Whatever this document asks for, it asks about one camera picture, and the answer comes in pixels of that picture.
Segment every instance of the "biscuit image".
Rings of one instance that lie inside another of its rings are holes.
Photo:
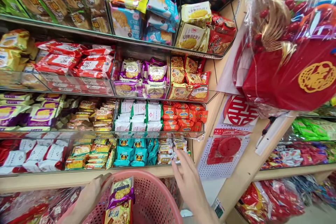
[[[208,14],[207,10],[197,10],[189,15],[189,18],[195,19],[195,18],[201,18],[204,17],[206,14]]]
[[[196,46],[197,40],[195,38],[188,38],[187,40],[183,41],[180,46],[185,49],[192,49]]]
[[[171,37],[172,37],[172,34],[171,33],[168,33],[166,31],[160,31],[160,34],[161,34],[161,39],[165,40],[165,41],[171,41]]]

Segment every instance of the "plastic basket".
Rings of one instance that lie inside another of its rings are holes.
[[[114,181],[134,176],[133,224],[183,223],[172,195],[157,177],[149,172],[136,169],[118,172],[113,176]],[[96,208],[85,219],[84,224],[104,223],[105,203],[109,197],[108,191],[104,193]]]

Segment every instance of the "human hand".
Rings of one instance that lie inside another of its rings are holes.
[[[103,193],[111,186],[113,177],[111,173],[104,176],[100,174],[91,180],[81,191],[76,205],[70,215],[65,217],[63,224],[80,224],[98,204]]]
[[[172,161],[171,165],[184,202],[188,205],[199,223],[219,223],[214,210],[208,204],[193,160],[186,152],[178,150],[175,147],[174,152],[180,159],[183,177],[174,161]]]

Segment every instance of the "plastic wrap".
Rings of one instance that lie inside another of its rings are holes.
[[[263,108],[311,111],[336,88],[335,0],[246,0],[233,80]],[[237,75],[248,67],[244,80]]]

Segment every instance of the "wooden shelf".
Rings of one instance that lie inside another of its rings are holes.
[[[302,166],[293,168],[273,169],[259,171],[254,177],[253,181],[278,179],[283,177],[292,177],[305,174],[314,174],[319,172],[328,172],[336,170],[336,163],[320,164],[315,166]]]
[[[155,166],[137,168],[150,172],[158,178],[173,177],[173,169],[171,166]],[[0,178],[0,193],[15,193],[22,191],[57,189],[66,187],[85,186],[93,178],[100,174],[117,173],[124,169],[115,168],[109,170],[82,170],[82,171],[66,171],[56,173],[38,173],[25,174],[16,177]]]

